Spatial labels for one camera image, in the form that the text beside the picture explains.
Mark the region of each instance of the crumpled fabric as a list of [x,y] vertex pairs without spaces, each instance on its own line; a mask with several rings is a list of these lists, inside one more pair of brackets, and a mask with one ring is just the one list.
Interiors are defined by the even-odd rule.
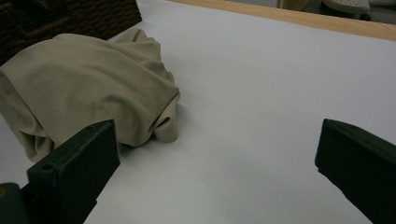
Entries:
[[115,42],[57,35],[0,67],[0,112],[31,161],[106,119],[122,144],[136,147],[152,134],[173,142],[178,99],[160,44],[140,29]]

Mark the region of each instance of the floor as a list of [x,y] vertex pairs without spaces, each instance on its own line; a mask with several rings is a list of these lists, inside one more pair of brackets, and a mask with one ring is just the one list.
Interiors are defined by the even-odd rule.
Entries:
[[[369,2],[371,21],[396,24],[396,1],[371,0]],[[321,4],[321,0],[312,0],[303,11],[357,20],[360,16],[335,11]]]

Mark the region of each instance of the white table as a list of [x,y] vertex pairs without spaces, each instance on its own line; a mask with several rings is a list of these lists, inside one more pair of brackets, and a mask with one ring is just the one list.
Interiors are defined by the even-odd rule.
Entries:
[[[323,119],[396,143],[396,42],[138,3],[180,87],[180,136],[123,149],[86,223],[370,223],[314,159]],[[0,131],[0,182],[23,186],[32,163]]]

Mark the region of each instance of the towel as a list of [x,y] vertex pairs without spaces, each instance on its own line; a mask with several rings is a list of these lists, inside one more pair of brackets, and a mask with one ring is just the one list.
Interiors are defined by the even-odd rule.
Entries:
[[57,35],[0,67],[0,112],[31,161],[106,119],[122,144],[173,142],[179,95],[160,44],[140,29],[115,42]]

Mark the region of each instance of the cloth fold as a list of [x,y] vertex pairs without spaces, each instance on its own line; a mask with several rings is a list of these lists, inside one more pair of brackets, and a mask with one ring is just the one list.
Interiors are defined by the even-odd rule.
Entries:
[[153,133],[175,141],[178,99],[160,44],[140,29],[114,43],[57,35],[0,67],[0,112],[32,161],[105,119],[116,121],[122,144],[142,145]]

